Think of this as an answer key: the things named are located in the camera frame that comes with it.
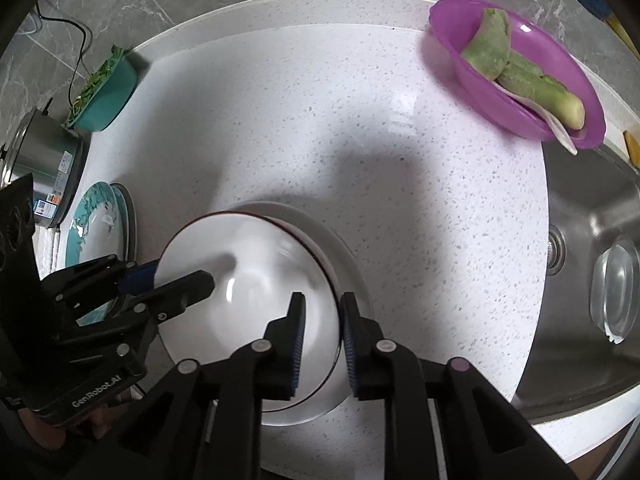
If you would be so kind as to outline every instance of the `pink plastic bowl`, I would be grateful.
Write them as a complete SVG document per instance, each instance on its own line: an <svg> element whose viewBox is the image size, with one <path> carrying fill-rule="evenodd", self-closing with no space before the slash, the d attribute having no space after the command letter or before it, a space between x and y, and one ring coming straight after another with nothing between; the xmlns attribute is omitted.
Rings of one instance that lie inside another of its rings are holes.
<svg viewBox="0 0 640 480"><path fill-rule="evenodd" d="M485 7L498 7L484 0L441 0L431 7L431 30L447 49L461 85L469 92L487 118L510 132L533 140L554 140L554 134L538 115L500 92L465 59L460 51L480 26ZM584 104L584 128L568 130L577 148L595 148L604 140L606 125L602 105L582 69L571 55L544 30L509 12L511 47L536 63L564 85Z"/></svg>

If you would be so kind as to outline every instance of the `teal container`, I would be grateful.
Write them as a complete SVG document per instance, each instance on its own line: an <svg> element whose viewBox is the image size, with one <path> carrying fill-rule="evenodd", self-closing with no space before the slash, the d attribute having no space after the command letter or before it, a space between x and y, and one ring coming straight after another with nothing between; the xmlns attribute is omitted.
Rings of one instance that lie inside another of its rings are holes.
<svg viewBox="0 0 640 480"><path fill-rule="evenodd" d="M78 127L89 132L99 132L113 121L133 93L138 74L124 53L116 61L116 65L108 78L95 91L75 121L65 124L67 128Z"/></svg>

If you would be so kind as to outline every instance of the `power cord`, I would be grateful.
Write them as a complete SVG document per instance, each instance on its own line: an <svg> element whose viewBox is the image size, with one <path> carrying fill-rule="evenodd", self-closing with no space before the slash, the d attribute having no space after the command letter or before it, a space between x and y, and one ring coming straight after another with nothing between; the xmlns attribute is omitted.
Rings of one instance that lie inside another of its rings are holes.
<svg viewBox="0 0 640 480"><path fill-rule="evenodd" d="M86 31L81 25L79 25L76 22L73 22L72 20L66 20L65 18L51 18L49 16L43 16L42 13L40 12L40 4L37 2L36 2L36 13L38 14L38 17L45 22L66 23L67 25L74 26L80 32L82 32L82 43L80 45L80 54L78 54L78 62L76 63L76 68L74 69L74 73L71 76L71 82L69 83L69 92L66 95L66 98L69 101L69 108L71 108L73 106L73 103L71 102L71 87L74 84L74 79L76 78L76 74L78 73L78 67L80 66L80 62L82 61L82 56L84 54L84 45L86 43Z"/></svg>

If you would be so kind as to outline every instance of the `stainless steel sink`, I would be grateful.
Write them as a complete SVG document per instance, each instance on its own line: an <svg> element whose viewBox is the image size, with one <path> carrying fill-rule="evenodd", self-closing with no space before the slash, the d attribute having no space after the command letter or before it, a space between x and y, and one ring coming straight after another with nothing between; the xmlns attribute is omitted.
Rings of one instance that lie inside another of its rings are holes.
<svg viewBox="0 0 640 480"><path fill-rule="evenodd" d="M513 399L531 422L589 408L640 383L640 328L614 345L589 313L597 257L619 234L640 242L640 177L606 147L571 156L546 142L543 153L547 277L536 335Z"/></svg>

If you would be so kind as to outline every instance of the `white plate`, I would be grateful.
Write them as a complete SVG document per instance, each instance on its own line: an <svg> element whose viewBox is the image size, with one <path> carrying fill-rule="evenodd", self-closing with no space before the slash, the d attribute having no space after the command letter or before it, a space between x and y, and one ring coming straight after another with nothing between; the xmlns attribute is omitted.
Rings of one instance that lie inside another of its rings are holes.
<svg viewBox="0 0 640 480"><path fill-rule="evenodd" d="M187 225L171 240L158 263L155 286L199 269L213 276L211 296L159 325L172 360L206 364L228 358L261 338L299 291L306 299L306 323L296 396L267 400L263 411L282 410L311 396L335 367L340 344L335 295L313 254L274 222L219 212Z"/></svg>
<svg viewBox="0 0 640 480"><path fill-rule="evenodd" d="M246 202L233 206L233 210L265 216L293 233L318 258L338 297L347 291L354 292L360 313L373 318L367 288L355 257L331 229L302 211L277 202ZM267 426L288 426L308 422L336 408L350 393L344 347L341 347L338 362L320 390L301 404L281 412L263 413L262 423Z"/></svg>

